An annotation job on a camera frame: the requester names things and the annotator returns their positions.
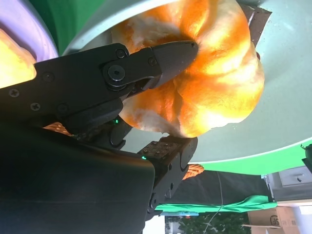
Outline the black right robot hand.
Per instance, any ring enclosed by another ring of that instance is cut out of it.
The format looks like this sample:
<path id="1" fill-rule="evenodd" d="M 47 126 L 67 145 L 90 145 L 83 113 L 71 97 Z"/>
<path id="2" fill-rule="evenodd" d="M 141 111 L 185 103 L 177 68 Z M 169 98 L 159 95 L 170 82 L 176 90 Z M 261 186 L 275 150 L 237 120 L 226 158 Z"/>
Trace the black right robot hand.
<path id="1" fill-rule="evenodd" d="M 104 143 L 123 101 L 196 58 L 193 41 L 130 54 L 110 44 L 35 64 L 0 91 L 0 231 L 139 234 L 183 180 L 197 138 L 167 136 L 138 153 Z"/>

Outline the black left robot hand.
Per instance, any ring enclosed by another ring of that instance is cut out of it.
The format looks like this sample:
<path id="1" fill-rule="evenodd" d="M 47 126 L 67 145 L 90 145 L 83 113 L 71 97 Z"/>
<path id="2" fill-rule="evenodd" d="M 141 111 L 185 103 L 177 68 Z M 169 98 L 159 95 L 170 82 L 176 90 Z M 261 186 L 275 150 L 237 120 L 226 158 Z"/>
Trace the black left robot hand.
<path id="1" fill-rule="evenodd" d="M 312 169 L 312 144 L 308 146 L 303 146 L 302 144 L 300 145 L 302 149 L 305 150 L 305 158 L 302 159 L 306 167 L 311 170 Z"/>

